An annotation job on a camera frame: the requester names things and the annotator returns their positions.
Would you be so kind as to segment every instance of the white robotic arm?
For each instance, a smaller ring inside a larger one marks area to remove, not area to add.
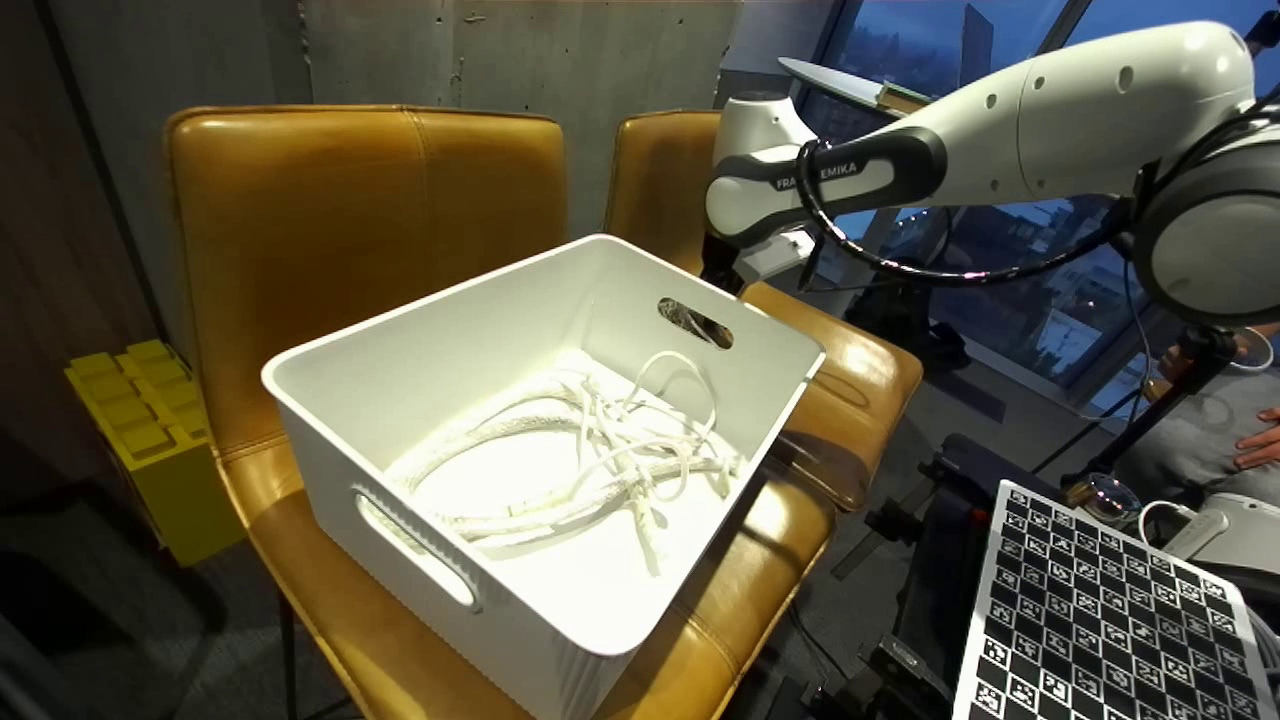
[[[1204,192],[1212,188],[1164,208],[1168,228],[1192,208],[1188,220],[1196,224],[1176,224],[1180,232],[1172,236],[1196,228],[1196,240],[1180,240],[1176,256],[1160,244],[1136,248],[1140,276],[1160,284],[1156,296],[1176,312],[1212,320],[1272,316],[1280,312],[1280,252],[1260,244],[1280,236],[1280,132],[1252,120],[1252,88],[1244,40],[1224,24],[1196,20],[1032,56],[880,132],[808,152],[800,148],[812,144],[812,132],[788,100],[728,100],[708,228],[724,244],[752,248],[800,224],[808,216],[800,200],[804,172],[828,212],[1048,196],[1124,196],[1160,208],[1160,196],[1144,192],[1176,188],[1192,164],[1244,152],[1252,160],[1248,188],[1224,180],[1232,184],[1224,188],[1232,208],[1196,212],[1208,208]],[[1240,284],[1224,288],[1236,268],[1268,272],[1268,288],[1248,288],[1244,296]]]

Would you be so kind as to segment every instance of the window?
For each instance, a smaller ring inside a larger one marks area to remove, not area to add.
[[[1248,32],[1268,8],[1272,0],[844,0],[816,60],[944,96],[1044,48],[1172,20],[1224,20]],[[1256,80],[1260,92],[1276,88],[1280,52],[1260,56]],[[884,124],[824,92],[804,92],[800,116],[828,140]],[[840,216],[840,228],[888,256],[944,244],[948,264],[1004,268],[1072,244],[1096,228],[1104,208],[1092,196],[960,212],[900,208]],[[1016,284],[936,288],[932,316],[952,324],[972,356],[1092,412],[1116,404],[1144,376],[1148,352],[1132,332],[1136,320],[1164,328],[1156,344],[1176,332],[1160,308],[1148,308],[1116,248]]]

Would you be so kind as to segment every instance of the floor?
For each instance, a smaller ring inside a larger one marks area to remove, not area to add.
[[[968,408],[948,388],[924,384],[892,440],[868,508],[884,496],[924,508],[928,480],[920,476],[920,460],[956,428],[972,428]],[[32,556],[44,568],[60,568],[60,580],[72,584],[56,588],[56,580],[28,572],[24,580],[44,588],[44,600],[8,616],[16,616],[28,640],[36,636],[32,644],[52,648],[44,652],[52,656],[52,680],[60,680],[64,700],[88,708],[84,716],[284,716],[280,608],[248,548],[200,564],[200,572],[192,572],[196,584],[176,584],[164,564],[148,560],[144,532],[120,528],[120,516],[100,512],[100,504],[64,500],[4,512],[0,564],[4,556]],[[732,716],[772,720],[780,716],[776,696],[784,688],[832,692],[856,676],[892,624],[904,568],[904,544],[872,536],[864,516],[844,516],[824,564],[808,580],[792,620],[776,632]],[[216,596],[224,628],[216,628],[220,620],[204,608],[200,592]],[[308,716],[356,716],[304,636],[300,708]]]

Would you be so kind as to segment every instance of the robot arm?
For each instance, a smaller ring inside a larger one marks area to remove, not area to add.
[[[1124,196],[1252,104],[1252,56],[1224,24],[1124,32],[992,72],[852,144],[820,148],[832,212]],[[788,100],[732,100],[712,236],[760,244],[804,220],[796,156],[812,132]]]

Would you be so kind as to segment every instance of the chair seat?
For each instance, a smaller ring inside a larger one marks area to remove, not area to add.
[[[224,472],[232,484],[292,480],[292,492],[248,520],[248,540],[364,712],[524,716],[320,532],[284,436],[228,456]],[[740,528],[724,536],[728,548],[700,560],[600,716],[724,712],[828,536],[832,516],[820,500],[788,480],[764,480]]]

